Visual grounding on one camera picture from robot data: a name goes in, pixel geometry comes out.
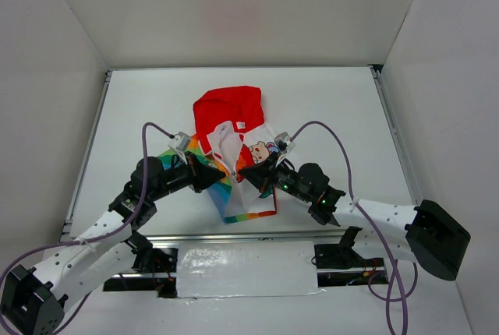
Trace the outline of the rainbow hooded kids jacket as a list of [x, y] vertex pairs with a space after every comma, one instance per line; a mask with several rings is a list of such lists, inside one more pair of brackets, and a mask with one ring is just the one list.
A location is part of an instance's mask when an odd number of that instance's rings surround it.
[[260, 192], [239, 170], [259, 164], [279, 151], [277, 133], [266, 123], [261, 89], [231, 86], [208, 90], [193, 104], [195, 134], [187, 150], [225, 177], [208, 190], [226, 224], [274, 216], [273, 189]]

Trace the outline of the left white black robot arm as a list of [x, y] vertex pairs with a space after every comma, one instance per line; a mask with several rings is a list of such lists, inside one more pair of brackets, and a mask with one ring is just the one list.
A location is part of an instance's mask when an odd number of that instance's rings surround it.
[[20, 334], [54, 334], [65, 313], [112, 276], [166, 270], [170, 256], [138, 232], [155, 215], [155, 201], [186, 187], [202, 192], [224, 177], [193, 153], [169, 168], [158, 157], [140, 160], [123, 191], [81, 236], [36, 266], [17, 263], [4, 274], [2, 321]]

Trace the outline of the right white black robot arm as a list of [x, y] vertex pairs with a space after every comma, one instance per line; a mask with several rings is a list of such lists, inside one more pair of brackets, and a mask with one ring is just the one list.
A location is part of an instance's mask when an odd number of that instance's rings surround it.
[[434, 201], [401, 206], [349, 199], [330, 186], [318, 164], [306, 163], [294, 171], [278, 162], [275, 153], [240, 169], [239, 174], [260, 192], [280, 189], [307, 203], [317, 223], [344, 228], [346, 240], [339, 247], [339, 256], [348, 266], [392, 255], [418, 263], [442, 280], [453, 281], [458, 276], [471, 235]]

